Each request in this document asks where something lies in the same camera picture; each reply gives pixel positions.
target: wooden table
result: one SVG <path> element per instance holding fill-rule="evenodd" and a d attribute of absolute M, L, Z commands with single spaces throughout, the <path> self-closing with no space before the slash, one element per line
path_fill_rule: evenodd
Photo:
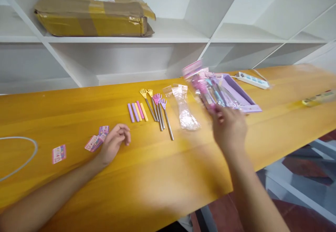
<path fill-rule="evenodd" d="M 259 70 L 274 87 L 262 90 L 238 82 L 263 112 L 247 116 L 246 149 L 259 170 L 336 128 L 336 103 L 314 108 L 300 100 L 336 88 L 336 76 L 311 65 Z M 255 76 L 253 71 L 245 71 Z M 182 79 L 0 96 L 0 133 L 38 142 L 34 159 L 0 182 L 0 207 L 94 156 L 84 149 L 99 126 L 126 123 L 132 143 L 51 219 L 43 231 L 156 231 L 232 191 L 230 175 L 214 143 L 211 123 L 188 93 L 191 112 L 202 128 L 182 130 L 171 101 L 167 112 L 174 133 L 159 130 L 141 97 L 141 88 L 161 92 Z M 144 103 L 149 122 L 131 123 L 127 103 Z M 0 172 L 7 175 L 33 152 L 30 142 L 1 140 Z M 67 158 L 51 162 L 65 144 Z"/>

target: white power strip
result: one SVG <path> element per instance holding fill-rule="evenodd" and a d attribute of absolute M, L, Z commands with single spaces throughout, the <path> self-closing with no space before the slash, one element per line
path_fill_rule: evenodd
<path fill-rule="evenodd" d="M 269 84 L 268 84 L 267 81 L 264 81 L 264 80 L 258 79 L 256 77 L 250 76 L 246 73 L 239 72 L 239 73 L 237 73 L 236 77 L 237 77 L 237 79 L 239 79 L 241 81 L 244 81 L 248 84 L 254 85 L 256 87 L 260 87 L 262 89 L 269 88 Z"/>

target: hand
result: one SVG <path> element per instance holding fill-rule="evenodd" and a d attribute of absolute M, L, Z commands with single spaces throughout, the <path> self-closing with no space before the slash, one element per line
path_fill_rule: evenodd
<path fill-rule="evenodd" d="M 216 105 L 211 116 L 213 136 L 224 156 L 244 151 L 247 125 L 243 113 L 238 109 Z"/>
<path fill-rule="evenodd" d="M 131 133 L 127 125 L 119 123 L 106 136 L 101 151 L 96 156 L 99 163 L 104 167 L 109 165 L 117 155 L 123 141 L 128 146 L 131 142 Z"/>

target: clear plastic bag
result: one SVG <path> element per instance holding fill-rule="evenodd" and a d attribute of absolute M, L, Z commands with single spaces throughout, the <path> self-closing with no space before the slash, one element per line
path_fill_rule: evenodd
<path fill-rule="evenodd" d="M 180 126 L 187 130 L 197 130 L 201 127 L 196 118 L 190 113 L 190 109 L 187 103 L 188 86 L 173 84 L 163 89 L 167 98 L 175 97 L 180 118 Z"/>
<path fill-rule="evenodd" d="M 209 72 L 208 68 L 203 68 L 202 59 L 183 68 L 182 73 L 208 110 L 212 110 L 216 104 L 239 108 L 240 104 L 235 97 L 225 87 L 219 85 L 216 74 Z"/>
<path fill-rule="evenodd" d="M 204 72 L 194 74 L 189 81 L 207 109 L 213 109 L 216 104 L 222 107 L 239 108 L 240 104 L 234 96 L 222 86 L 213 73 Z"/>

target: purple tray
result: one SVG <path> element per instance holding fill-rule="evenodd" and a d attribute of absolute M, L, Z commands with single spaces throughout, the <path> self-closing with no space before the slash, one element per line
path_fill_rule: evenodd
<path fill-rule="evenodd" d="M 250 96 L 230 77 L 229 74 L 222 74 L 222 86 L 225 87 L 235 99 L 242 105 L 244 113 L 262 112 L 261 108 L 251 99 Z"/>

